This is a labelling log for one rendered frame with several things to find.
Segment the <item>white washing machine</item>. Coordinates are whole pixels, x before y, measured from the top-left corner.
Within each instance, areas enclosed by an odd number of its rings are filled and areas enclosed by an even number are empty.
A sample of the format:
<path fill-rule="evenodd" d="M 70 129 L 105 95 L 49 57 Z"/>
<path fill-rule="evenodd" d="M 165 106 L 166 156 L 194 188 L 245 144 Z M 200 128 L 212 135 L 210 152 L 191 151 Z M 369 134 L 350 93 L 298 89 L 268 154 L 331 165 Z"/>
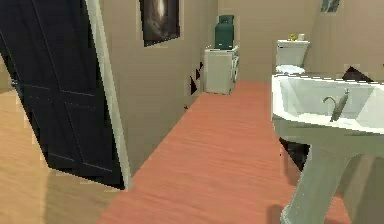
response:
<path fill-rule="evenodd" d="M 204 52 L 203 90 L 229 95 L 236 83 L 239 46 L 231 50 L 206 49 Z"/>

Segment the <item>dark green container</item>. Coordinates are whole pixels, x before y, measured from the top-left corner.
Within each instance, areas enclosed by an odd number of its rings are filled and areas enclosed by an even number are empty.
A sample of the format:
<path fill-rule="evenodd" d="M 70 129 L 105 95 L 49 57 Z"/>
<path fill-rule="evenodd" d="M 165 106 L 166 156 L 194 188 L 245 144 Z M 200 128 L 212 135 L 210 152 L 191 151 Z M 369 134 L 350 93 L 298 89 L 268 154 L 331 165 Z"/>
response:
<path fill-rule="evenodd" d="M 234 16 L 220 15 L 215 26 L 215 48 L 231 50 L 234 42 Z"/>

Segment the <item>black room door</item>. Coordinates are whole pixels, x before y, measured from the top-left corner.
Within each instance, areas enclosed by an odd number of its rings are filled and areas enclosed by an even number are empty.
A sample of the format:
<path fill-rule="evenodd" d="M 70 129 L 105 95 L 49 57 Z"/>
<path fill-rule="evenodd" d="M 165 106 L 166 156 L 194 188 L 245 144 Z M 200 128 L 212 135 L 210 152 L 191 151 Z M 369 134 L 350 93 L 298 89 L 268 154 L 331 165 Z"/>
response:
<path fill-rule="evenodd" d="M 47 166 L 123 190 L 85 0 L 0 0 L 0 54 Z"/>

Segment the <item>grey sink faucet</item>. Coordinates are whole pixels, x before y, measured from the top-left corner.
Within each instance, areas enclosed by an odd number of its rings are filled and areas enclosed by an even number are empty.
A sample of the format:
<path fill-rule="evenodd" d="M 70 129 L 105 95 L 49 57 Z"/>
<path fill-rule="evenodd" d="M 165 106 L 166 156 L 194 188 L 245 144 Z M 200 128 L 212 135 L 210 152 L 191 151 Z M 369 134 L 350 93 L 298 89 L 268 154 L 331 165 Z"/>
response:
<path fill-rule="evenodd" d="M 332 100 L 333 103 L 334 103 L 334 109 L 333 109 L 333 112 L 332 112 L 332 115 L 331 115 L 331 119 L 330 121 L 331 122 L 334 122 L 334 121 L 337 121 L 341 114 L 342 114 L 342 111 L 346 105 L 346 102 L 348 100 L 348 97 L 349 97 L 349 90 L 346 89 L 344 91 L 344 95 L 340 98 L 339 101 L 336 101 L 336 99 L 332 96 L 326 96 L 322 102 L 325 103 L 328 99 Z"/>

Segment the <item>dark framed wall picture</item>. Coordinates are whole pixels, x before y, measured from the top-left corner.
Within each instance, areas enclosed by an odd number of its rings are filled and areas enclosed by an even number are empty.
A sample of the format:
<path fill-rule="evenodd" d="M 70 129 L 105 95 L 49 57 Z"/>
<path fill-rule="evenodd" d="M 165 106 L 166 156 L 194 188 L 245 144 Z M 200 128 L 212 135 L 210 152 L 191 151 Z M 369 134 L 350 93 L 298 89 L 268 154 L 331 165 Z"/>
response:
<path fill-rule="evenodd" d="M 180 37 L 179 0 L 139 0 L 144 46 Z"/>

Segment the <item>white pedestal sink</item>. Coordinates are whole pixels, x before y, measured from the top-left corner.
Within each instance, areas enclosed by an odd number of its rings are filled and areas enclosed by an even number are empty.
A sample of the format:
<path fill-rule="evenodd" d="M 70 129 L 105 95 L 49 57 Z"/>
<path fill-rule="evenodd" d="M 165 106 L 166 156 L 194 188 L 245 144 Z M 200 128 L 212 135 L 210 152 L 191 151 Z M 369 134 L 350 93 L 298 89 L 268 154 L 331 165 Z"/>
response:
<path fill-rule="evenodd" d="M 334 103 L 349 97 L 337 121 Z M 271 81 L 275 133 L 308 144 L 309 154 L 281 224 L 325 224 L 348 163 L 364 155 L 384 158 L 384 83 L 277 74 Z"/>

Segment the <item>small framed wall picture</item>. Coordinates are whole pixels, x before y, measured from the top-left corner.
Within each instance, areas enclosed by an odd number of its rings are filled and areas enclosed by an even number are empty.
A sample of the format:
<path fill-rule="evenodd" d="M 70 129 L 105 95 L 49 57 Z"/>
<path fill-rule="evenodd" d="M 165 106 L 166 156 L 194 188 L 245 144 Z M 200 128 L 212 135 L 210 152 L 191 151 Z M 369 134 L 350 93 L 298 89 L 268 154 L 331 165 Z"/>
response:
<path fill-rule="evenodd" d="M 340 0 L 322 0 L 320 11 L 322 13 L 335 13 L 339 7 Z"/>

